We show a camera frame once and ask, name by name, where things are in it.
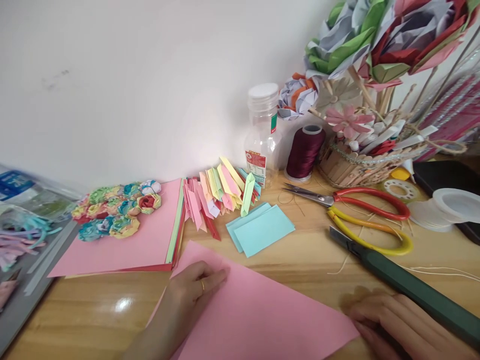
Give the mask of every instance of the light blue paper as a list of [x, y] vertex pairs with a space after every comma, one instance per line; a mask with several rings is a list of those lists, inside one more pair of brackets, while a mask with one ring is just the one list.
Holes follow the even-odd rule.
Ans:
[[240, 242], [237, 236], [235, 235], [235, 229], [241, 227], [242, 225], [245, 225], [246, 223], [248, 223], [253, 219], [258, 218], [261, 214], [263, 214], [264, 212], [266, 212], [271, 208], [272, 206], [268, 202], [264, 202], [263, 204], [251, 209], [247, 216], [238, 217], [226, 225], [226, 229], [228, 230], [228, 233], [230, 234], [231, 239], [233, 240], [233, 243], [235, 244], [235, 247], [239, 253], [243, 253], [244, 250], [242, 249], [242, 246], [240, 245]]
[[233, 232], [249, 258], [294, 230], [290, 219], [275, 205]]
[[[243, 180], [245, 180], [248, 176], [245, 170], [243, 170], [241, 167], [237, 167], [236, 169], [240, 173], [240, 176], [243, 178]], [[255, 181], [255, 185], [253, 185], [253, 189], [258, 192], [258, 198], [260, 198], [260, 195], [262, 194], [262, 187], [258, 185], [256, 181]]]

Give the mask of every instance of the popsicle stick basket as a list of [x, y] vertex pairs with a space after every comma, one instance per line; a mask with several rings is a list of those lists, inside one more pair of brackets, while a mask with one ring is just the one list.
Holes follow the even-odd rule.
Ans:
[[318, 170], [336, 188], [370, 186], [386, 180], [404, 161], [421, 154], [426, 144], [411, 146], [376, 156], [351, 152], [343, 142], [332, 139], [320, 151]]

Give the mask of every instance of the red scissors handle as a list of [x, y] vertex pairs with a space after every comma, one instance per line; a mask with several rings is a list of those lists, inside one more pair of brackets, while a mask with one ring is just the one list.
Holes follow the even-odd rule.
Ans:
[[[356, 198], [344, 196], [347, 194], [354, 194], [354, 193], [369, 194], [369, 195], [373, 195], [378, 198], [387, 200], [390, 204], [392, 204], [397, 209], [398, 214], [382, 210], [376, 206], [373, 206], [367, 202], [358, 200]], [[357, 205], [375, 214], [381, 215], [384, 218], [388, 218], [392, 220], [406, 220], [410, 217], [409, 208], [403, 202], [401, 202], [400, 199], [396, 198], [393, 195], [390, 195], [388, 192], [383, 192], [383, 191], [371, 189], [368, 187], [351, 187], [351, 188], [346, 188], [340, 191], [336, 191], [333, 193], [333, 199], [336, 202], [344, 202], [344, 203]]]

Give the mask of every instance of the pink paper flower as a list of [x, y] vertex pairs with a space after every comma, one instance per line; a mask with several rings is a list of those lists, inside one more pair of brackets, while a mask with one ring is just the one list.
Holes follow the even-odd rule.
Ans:
[[374, 115], [356, 115], [353, 105], [344, 105], [343, 114], [334, 107], [326, 110], [326, 122], [333, 126], [334, 132], [343, 131], [347, 139], [353, 138], [355, 132], [367, 133], [370, 129], [360, 124], [369, 123], [374, 119]]

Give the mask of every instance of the bottle label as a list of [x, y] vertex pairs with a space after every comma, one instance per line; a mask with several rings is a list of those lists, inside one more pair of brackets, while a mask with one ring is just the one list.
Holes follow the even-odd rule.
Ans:
[[267, 175], [267, 158], [254, 151], [245, 151], [245, 155], [248, 172], [253, 174], [256, 183], [264, 189], [265, 176]]
[[277, 130], [277, 114], [271, 117], [271, 133], [273, 134]]
[[35, 183], [19, 171], [0, 174], [0, 201], [5, 201], [30, 189]]

